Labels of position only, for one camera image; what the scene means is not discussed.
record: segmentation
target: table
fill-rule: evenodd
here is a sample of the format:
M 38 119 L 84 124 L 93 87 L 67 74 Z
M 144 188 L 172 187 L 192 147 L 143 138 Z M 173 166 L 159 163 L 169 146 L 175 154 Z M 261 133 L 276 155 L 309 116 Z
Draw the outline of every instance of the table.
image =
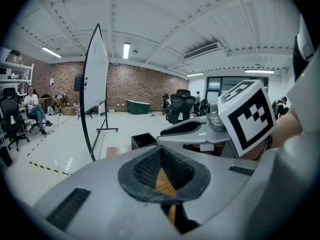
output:
M 66 98 L 54 98 L 53 103 L 55 102 L 56 102 L 56 107 L 55 107 L 56 113 L 57 113 L 57 110 L 60 110 L 60 113 L 62 115 L 63 114 L 62 109 L 65 107 Z
M 41 104 L 41 107 L 44 111 L 44 113 L 48 113 L 47 109 L 49 106 L 51 106 L 52 104 L 52 98 L 40 98 L 39 99 L 39 104 Z
M 126 152 L 132 151 L 132 146 L 130 145 L 122 145 L 122 146 L 111 146 L 106 148 L 106 158 L 110 158 L 113 156 L 117 156 Z M 166 176 L 164 170 L 161 168 L 158 174 L 158 177 L 156 178 L 156 184 L 155 184 L 155 190 L 158 192 L 161 192 L 163 194 L 166 194 L 168 196 L 171 196 L 173 198 L 176 197 L 176 190 L 171 185 L 168 177 Z M 176 206 L 171 206 L 169 213 L 168 213 L 168 219 L 172 224 L 175 223 L 175 216 L 176 216 Z

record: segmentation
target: floor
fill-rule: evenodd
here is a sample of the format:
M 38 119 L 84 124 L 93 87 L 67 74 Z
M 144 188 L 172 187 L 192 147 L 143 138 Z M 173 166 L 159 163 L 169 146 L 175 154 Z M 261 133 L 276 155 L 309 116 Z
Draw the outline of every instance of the floor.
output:
M 161 112 L 154 114 L 155 117 L 151 117 L 151 113 L 108 113 L 108 126 L 119 130 L 101 132 L 93 151 L 95 159 L 104 159 L 107 147 L 130 144 L 131 136 L 150 133 L 156 138 L 163 129 L 171 126 Z M 30 142 L 22 140 L 19 152 L 13 147 L 9 151 L 13 164 L 10 167 L 2 166 L 12 194 L 30 206 L 69 174 L 92 162 L 81 119 L 65 115 L 48 116 L 48 119 L 53 123 L 53 126 L 45 127 L 48 135 L 43 136 L 37 128 L 28 132 Z M 100 115 L 86 117 L 91 145 L 97 136 L 96 129 L 100 128 L 103 121 L 104 117 Z

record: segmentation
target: ceiling light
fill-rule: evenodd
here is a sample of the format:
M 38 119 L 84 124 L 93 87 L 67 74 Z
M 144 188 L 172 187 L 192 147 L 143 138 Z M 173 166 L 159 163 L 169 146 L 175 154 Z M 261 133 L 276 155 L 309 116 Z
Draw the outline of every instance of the ceiling light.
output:
M 48 49 L 48 48 L 45 47 L 45 46 L 42 47 L 42 50 L 45 50 L 46 52 L 48 52 L 48 53 L 50 53 L 50 54 L 52 54 L 52 55 L 54 55 L 54 56 L 56 56 L 56 57 L 58 57 L 58 58 L 61 58 L 61 56 L 60 56 L 58 53 L 55 53 L 54 51 Z
M 125 42 L 123 45 L 123 58 L 124 59 L 128 59 L 129 49 L 130 49 L 130 43 Z
M 204 73 L 196 73 L 196 74 L 187 74 L 187 77 L 195 77 L 195 76 L 202 76 Z
M 256 69 L 245 69 L 244 72 L 246 73 L 260 73 L 260 74 L 273 74 L 274 70 L 256 70 Z

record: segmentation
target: air conditioning vent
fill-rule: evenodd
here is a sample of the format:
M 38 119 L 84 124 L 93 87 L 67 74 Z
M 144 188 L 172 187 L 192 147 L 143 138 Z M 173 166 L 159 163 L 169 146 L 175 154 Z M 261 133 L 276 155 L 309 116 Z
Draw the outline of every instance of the air conditioning vent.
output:
M 220 50 L 220 49 L 221 49 L 220 43 L 215 42 L 215 43 L 209 44 L 207 46 L 204 46 L 202 48 L 196 49 L 196 50 L 186 54 L 185 56 L 183 56 L 183 58 L 185 60 L 188 60 L 188 59 L 197 57 L 199 55 L 206 54 L 206 53 L 213 52 L 213 51 Z

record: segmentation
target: yellow and black tape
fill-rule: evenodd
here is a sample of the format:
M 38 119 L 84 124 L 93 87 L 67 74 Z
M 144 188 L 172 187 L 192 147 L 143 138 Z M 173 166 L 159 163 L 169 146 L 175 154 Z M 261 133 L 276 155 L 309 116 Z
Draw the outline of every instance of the yellow and black tape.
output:
M 71 119 L 71 118 L 72 118 L 72 116 L 69 117 L 68 119 L 66 119 L 65 121 L 63 121 L 62 124 L 65 123 L 66 121 L 68 121 L 68 120 Z M 39 144 L 40 144 L 46 137 L 48 137 L 50 134 L 51 134 L 51 132 L 49 132 L 46 136 L 44 136 L 43 139 L 40 140 L 40 142 L 39 142 L 37 145 L 35 145 L 35 147 L 31 150 L 31 152 L 34 151 L 34 150 L 36 149 L 36 147 L 39 146 Z M 28 153 L 28 154 L 25 156 L 25 159 L 31 154 L 31 152 Z M 29 164 L 31 164 L 31 165 L 33 165 L 33 166 L 36 166 L 36 167 L 38 167 L 38 168 L 45 169 L 45 170 L 47 170 L 47 171 L 51 171 L 51 172 L 58 173 L 58 174 L 63 174 L 63 175 L 67 175 L 67 176 L 70 175 L 70 174 L 67 173 L 67 172 L 60 171 L 60 170 L 55 170 L 55 169 L 51 169 L 51 168 L 49 168 L 49 167 L 45 167 L 45 166 L 43 166 L 43 165 L 39 165 L 39 164 L 37 164 L 37 163 L 35 163 L 35 162 L 30 162 L 30 161 L 29 161 Z
M 47 171 L 51 171 L 51 172 L 55 172 L 55 173 L 63 174 L 63 175 L 67 175 L 67 176 L 69 175 L 69 173 L 67 173 L 67 172 L 60 171 L 60 170 L 55 170 L 55 169 L 51 169 L 51 168 L 49 168 L 49 167 L 45 167 L 45 166 L 40 165 L 40 164 L 37 164 L 37 163 L 35 163 L 35 162 L 29 162 L 29 164 L 34 165 L 34 166 L 36 166 L 36 167 L 38 167 L 38 168 L 45 169 L 45 170 L 47 170 Z

